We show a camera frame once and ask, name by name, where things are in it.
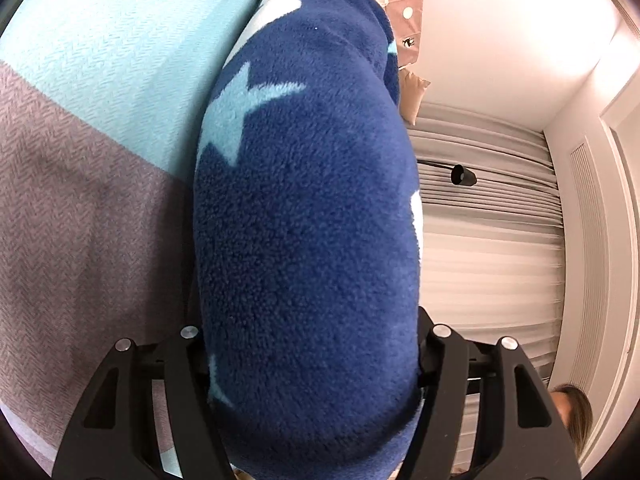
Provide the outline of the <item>black lamp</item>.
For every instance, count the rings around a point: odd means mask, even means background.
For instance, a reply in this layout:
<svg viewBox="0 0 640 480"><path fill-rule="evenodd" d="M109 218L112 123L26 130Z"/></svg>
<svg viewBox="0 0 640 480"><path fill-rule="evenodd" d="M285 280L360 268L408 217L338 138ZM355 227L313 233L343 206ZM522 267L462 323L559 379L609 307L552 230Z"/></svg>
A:
<svg viewBox="0 0 640 480"><path fill-rule="evenodd" d="M429 166L433 168L449 170L450 171L450 180L453 185L457 186L467 186L470 188L477 184L477 176L474 172L466 168L463 165L449 165L442 164L441 162L433 162L432 160L418 158L416 160L419 165Z"/></svg>

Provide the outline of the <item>navy fleece star garment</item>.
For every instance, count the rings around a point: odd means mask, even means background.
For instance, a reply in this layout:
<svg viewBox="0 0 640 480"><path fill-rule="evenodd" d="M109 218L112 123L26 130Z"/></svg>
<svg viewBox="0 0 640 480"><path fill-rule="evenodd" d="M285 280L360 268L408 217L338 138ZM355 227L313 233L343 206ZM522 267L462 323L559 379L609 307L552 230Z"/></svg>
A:
<svg viewBox="0 0 640 480"><path fill-rule="evenodd" d="M205 112L208 400L256 479L385 479L416 426L422 226L375 0L260 0Z"/></svg>

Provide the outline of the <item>white pleated curtain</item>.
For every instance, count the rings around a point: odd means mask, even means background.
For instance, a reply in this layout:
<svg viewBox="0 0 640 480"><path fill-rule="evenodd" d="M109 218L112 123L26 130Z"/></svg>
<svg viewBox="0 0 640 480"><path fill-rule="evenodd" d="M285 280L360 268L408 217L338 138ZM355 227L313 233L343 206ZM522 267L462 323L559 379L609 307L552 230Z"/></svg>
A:
<svg viewBox="0 0 640 480"><path fill-rule="evenodd" d="M463 165L477 184L419 165L420 304L433 321L494 344L515 338L542 378L558 351L565 292L562 207L544 135L424 103L408 129L416 158Z"/></svg>

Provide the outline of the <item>beige pillow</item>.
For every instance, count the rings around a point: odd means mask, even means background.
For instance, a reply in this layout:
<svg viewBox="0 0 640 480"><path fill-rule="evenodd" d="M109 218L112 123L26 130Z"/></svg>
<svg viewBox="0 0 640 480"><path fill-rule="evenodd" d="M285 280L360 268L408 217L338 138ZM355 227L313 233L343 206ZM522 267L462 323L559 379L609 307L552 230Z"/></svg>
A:
<svg viewBox="0 0 640 480"><path fill-rule="evenodd" d="M399 71L399 111L402 119L409 125L416 124L421 103L430 84L428 80L419 77L408 68L404 67Z"/></svg>

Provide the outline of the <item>light blue grey bedspread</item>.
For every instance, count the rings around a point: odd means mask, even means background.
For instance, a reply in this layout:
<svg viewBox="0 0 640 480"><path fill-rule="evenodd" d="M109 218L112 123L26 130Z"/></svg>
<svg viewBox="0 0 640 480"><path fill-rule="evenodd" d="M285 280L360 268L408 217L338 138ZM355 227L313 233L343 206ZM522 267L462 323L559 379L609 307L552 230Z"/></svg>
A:
<svg viewBox="0 0 640 480"><path fill-rule="evenodd" d="M1 411L36 463L112 344L183 326L210 89L257 0L21 0L1 35Z"/></svg>

